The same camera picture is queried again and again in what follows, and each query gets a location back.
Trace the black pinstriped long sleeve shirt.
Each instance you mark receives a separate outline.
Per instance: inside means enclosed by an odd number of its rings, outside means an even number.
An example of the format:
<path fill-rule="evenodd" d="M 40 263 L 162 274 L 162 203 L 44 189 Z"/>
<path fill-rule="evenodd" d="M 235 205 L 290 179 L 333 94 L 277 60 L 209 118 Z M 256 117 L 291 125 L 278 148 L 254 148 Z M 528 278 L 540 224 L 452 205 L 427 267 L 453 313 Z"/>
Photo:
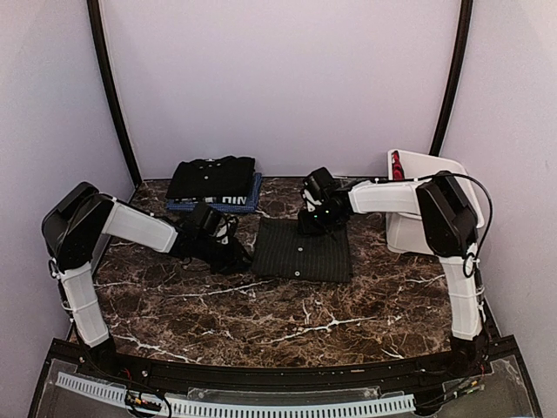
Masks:
<path fill-rule="evenodd" d="M 252 272 L 261 277 L 346 283 L 352 278 L 346 229 L 305 236 L 293 219 L 261 219 Z"/>

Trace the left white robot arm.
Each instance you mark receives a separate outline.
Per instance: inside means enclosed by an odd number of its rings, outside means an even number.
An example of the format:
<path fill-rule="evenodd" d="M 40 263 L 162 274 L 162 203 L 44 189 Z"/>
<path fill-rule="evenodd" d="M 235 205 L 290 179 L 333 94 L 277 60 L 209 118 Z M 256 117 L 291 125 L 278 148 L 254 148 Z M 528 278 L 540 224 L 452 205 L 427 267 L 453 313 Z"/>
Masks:
<path fill-rule="evenodd" d="M 78 184 L 43 219 L 42 234 L 50 255 L 50 273 L 78 335 L 90 352 L 88 363 L 105 380 L 123 372 L 122 359 L 102 346 L 111 339 L 93 285 L 92 261 L 104 235 L 124 239 L 179 260 L 201 260 L 211 273 L 247 271 L 252 256 L 236 237 L 238 219 L 206 203 L 180 221 L 141 211 L 88 182 Z"/>

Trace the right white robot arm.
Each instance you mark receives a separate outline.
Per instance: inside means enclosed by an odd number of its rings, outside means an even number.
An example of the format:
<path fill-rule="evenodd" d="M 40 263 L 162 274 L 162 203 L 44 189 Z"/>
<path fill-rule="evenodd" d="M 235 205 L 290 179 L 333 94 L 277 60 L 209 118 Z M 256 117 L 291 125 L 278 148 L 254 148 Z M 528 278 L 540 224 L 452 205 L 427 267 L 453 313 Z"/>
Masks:
<path fill-rule="evenodd" d="M 479 268 L 485 240 L 479 215 L 460 185 L 462 174 L 441 171 L 416 179 L 356 180 L 347 184 L 325 167 L 303 179 L 299 230 L 306 235 L 331 233 L 353 214 L 403 212 L 418 215 L 426 244 L 439 258 L 452 309 L 452 334 L 474 340 L 485 321 Z"/>

